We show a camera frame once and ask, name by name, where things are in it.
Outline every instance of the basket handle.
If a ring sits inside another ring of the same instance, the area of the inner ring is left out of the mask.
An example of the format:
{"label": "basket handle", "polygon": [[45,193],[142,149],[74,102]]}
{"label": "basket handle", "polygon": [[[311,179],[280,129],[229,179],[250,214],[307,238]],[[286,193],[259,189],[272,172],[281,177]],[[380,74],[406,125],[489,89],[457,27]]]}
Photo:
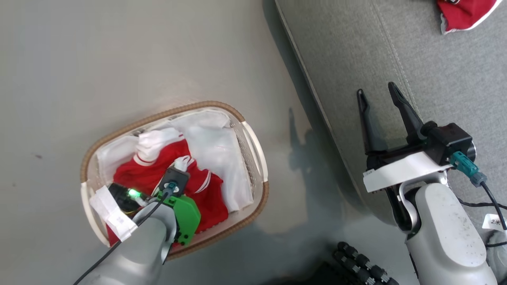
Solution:
{"label": "basket handle", "polygon": [[83,208],[85,209],[86,218],[88,219],[88,222],[90,223],[90,226],[92,227],[92,230],[98,237],[98,239],[100,239],[100,241],[103,244],[109,247],[110,246],[109,240],[104,235],[104,233],[102,233],[97,224],[97,221],[93,217],[92,208],[90,206],[90,196],[88,194],[89,194],[88,185],[86,184],[86,182],[81,183],[81,200],[83,202]]}
{"label": "basket handle", "polygon": [[243,124],[243,127],[245,128],[245,136],[246,140],[248,142],[248,146],[250,147],[250,150],[253,154],[253,160],[257,166],[257,170],[261,172],[261,176],[263,179],[263,182],[268,181],[268,165],[266,164],[266,157],[264,157],[264,152],[262,151],[261,143],[259,142],[259,139],[254,133],[254,130],[250,125],[243,121],[241,122]]}

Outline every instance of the cable connector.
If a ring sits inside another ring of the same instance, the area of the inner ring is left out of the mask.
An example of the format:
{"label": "cable connector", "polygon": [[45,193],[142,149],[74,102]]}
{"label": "cable connector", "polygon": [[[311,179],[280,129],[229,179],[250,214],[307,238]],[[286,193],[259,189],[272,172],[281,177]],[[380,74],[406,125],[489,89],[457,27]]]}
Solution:
{"label": "cable connector", "polygon": [[477,167],[477,165],[475,165],[472,160],[462,152],[453,153],[450,163],[456,167],[456,169],[465,173],[475,187],[480,187],[482,182],[488,180],[482,172],[479,172],[479,167]]}
{"label": "cable connector", "polygon": [[470,182],[472,182],[472,184],[476,188],[480,187],[481,183],[486,182],[487,180],[488,180],[488,177],[485,174],[483,174],[482,172],[477,172],[474,175],[472,175],[472,177],[470,177]]}

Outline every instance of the gray floor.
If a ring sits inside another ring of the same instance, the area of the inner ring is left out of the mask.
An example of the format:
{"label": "gray floor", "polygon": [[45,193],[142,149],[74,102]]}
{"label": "gray floor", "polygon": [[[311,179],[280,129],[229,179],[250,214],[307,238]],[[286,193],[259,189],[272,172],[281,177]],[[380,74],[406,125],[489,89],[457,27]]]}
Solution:
{"label": "gray floor", "polygon": [[361,207],[274,4],[235,0],[0,2],[0,283],[72,283],[106,251],[79,196],[88,147],[209,99],[258,135],[269,201],[252,225],[166,263],[160,284],[299,276],[339,240],[417,284],[403,235]]}

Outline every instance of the basket rim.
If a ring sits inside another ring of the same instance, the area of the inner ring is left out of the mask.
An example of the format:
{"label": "basket rim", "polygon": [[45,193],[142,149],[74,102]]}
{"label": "basket rim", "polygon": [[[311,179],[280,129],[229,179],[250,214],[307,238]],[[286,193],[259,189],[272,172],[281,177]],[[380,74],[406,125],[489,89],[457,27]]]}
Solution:
{"label": "basket rim", "polygon": [[[155,115],[146,117],[144,119],[138,120],[134,123],[126,125],[123,128],[120,128],[119,130],[117,130],[115,132],[112,132],[112,133],[102,137],[101,139],[99,139],[97,142],[95,142],[88,149],[88,151],[86,152],[86,154],[83,158],[83,161],[81,163],[81,173],[80,173],[81,174],[80,175],[81,183],[86,183],[88,181],[88,166],[90,164],[90,160],[93,157],[93,155],[95,154],[95,152],[101,146],[103,146],[105,143],[108,143],[111,140],[116,139],[119,136],[123,135],[124,133],[129,132],[129,131],[136,129],[136,128],[140,128],[146,124],[164,119],[169,116],[177,115],[179,113],[183,113],[183,112],[187,112],[187,111],[191,111],[191,110],[196,110],[196,109],[201,109],[201,108],[206,108],[206,107],[215,107],[215,108],[224,109],[224,110],[228,111],[230,114],[232,114],[234,117],[236,117],[236,119],[238,119],[238,121],[240,123],[245,121],[245,118],[235,108],[233,108],[232,106],[230,106],[226,103],[219,102],[219,101],[203,101],[203,102],[193,103],[193,104],[189,104],[189,105],[184,105],[181,107],[177,107],[177,108],[173,108],[173,109],[170,109],[167,111],[163,111],[163,112],[157,113]],[[248,217],[244,218],[243,220],[236,223],[231,228],[229,228],[229,229],[227,229],[227,230],[225,230],[213,237],[205,239],[199,243],[192,244],[191,246],[186,247],[173,255],[169,255],[167,257],[167,260],[172,260],[172,259],[175,259],[178,257],[182,257],[184,255],[187,255],[189,253],[197,251],[201,248],[207,247],[210,244],[215,243],[215,242],[231,235],[235,231],[249,225],[251,222],[253,222],[257,218],[257,216],[264,209],[264,206],[266,205],[268,196],[269,196],[269,182],[265,181],[265,182],[263,182],[263,191],[262,191],[261,200],[260,200],[259,204],[257,205],[257,208],[255,208],[255,210]]]}

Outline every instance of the black cable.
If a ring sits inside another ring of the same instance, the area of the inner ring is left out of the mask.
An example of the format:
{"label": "black cable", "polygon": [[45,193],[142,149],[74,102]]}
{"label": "black cable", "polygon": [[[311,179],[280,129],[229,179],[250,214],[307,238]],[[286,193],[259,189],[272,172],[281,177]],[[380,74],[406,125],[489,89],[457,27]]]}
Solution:
{"label": "black cable", "polygon": [[500,210],[500,206],[498,205],[498,202],[496,201],[495,197],[493,196],[493,193],[489,190],[489,187],[486,185],[486,182],[481,182],[482,188],[486,191],[486,194],[488,194],[489,199],[491,199],[491,202],[493,202],[493,206],[496,209],[496,212],[498,213],[498,218],[500,219],[500,222],[502,223],[502,228],[504,231],[507,231],[507,225],[505,224],[505,219],[503,218],[502,211]]}
{"label": "black cable", "polygon": [[[142,220],[139,221],[139,223],[137,224],[137,226],[139,227],[140,225],[142,225],[154,212],[156,209],[158,209],[158,207],[160,207],[160,205],[162,204],[162,202],[167,198],[167,196],[169,195],[169,192],[166,192],[164,194],[164,196],[162,196],[162,199],[160,199],[157,203],[157,205],[155,205],[155,207],[153,207],[153,209],[151,209],[151,211],[148,212],[148,214],[142,218]],[[81,282],[85,277],[86,275],[90,274],[90,272],[92,272],[93,269],[95,269],[102,261],[104,261],[104,259],[106,259],[120,244],[122,243],[121,240],[119,240],[117,243],[115,243],[115,245],[113,245],[113,247],[111,247],[105,254],[104,256],[102,256],[97,262],[95,262],[94,265],[92,265],[88,270],[86,270],[85,273],[83,273],[83,275],[81,275],[78,280],[76,280],[76,282],[74,282],[73,285],[78,285],[79,282]]]}
{"label": "black cable", "polygon": [[497,247],[497,246],[502,246],[502,245],[506,245],[506,244],[507,244],[507,241],[503,241],[503,242],[499,242],[499,243],[486,244],[485,246],[486,247]]}
{"label": "black cable", "polygon": [[[486,203],[486,202],[482,202],[482,203],[468,203],[468,202],[465,202],[463,200],[461,200],[460,198],[458,198],[458,201],[462,204],[462,205],[465,205],[465,206],[468,206],[468,207],[493,207],[495,206],[493,203]],[[502,205],[500,203],[498,203],[498,206],[502,209],[506,209],[507,210],[507,206],[505,205]]]}

